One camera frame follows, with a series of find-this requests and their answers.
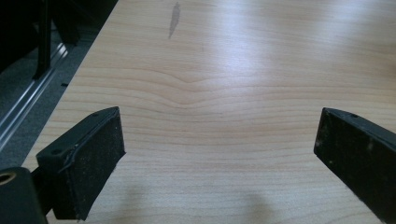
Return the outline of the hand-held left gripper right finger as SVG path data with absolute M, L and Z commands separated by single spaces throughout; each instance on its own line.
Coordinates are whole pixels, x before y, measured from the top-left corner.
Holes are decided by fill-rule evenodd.
M 396 224 L 396 133 L 325 107 L 314 153 L 381 221 Z

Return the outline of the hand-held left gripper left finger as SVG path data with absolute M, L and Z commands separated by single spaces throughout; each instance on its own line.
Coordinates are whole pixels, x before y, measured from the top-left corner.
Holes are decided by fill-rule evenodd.
M 58 219 L 86 219 L 124 155 L 120 109 L 90 114 L 36 154 L 35 183 L 44 210 Z

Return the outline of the black metal stand leg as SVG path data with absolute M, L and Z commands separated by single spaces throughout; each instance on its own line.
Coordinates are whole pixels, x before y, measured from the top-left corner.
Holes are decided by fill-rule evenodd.
M 40 0 L 38 23 L 38 58 L 33 79 L 40 79 L 50 68 L 51 12 L 50 0 Z

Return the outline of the dark furniture base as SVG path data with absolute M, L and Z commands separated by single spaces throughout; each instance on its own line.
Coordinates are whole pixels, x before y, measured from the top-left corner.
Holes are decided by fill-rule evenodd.
M 72 0 L 51 0 L 52 19 L 62 41 L 76 45 L 80 39 Z

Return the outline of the silver floor rail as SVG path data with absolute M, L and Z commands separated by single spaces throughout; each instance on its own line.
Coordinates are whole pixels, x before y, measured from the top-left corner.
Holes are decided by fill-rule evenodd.
M 56 66 L 60 65 L 67 55 L 68 50 L 66 45 L 60 43 L 50 55 L 49 69 L 39 79 L 31 80 L 7 113 L 0 117 L 0 152 L 19 128 L 43 91 L 50 84 L 55 75 Z

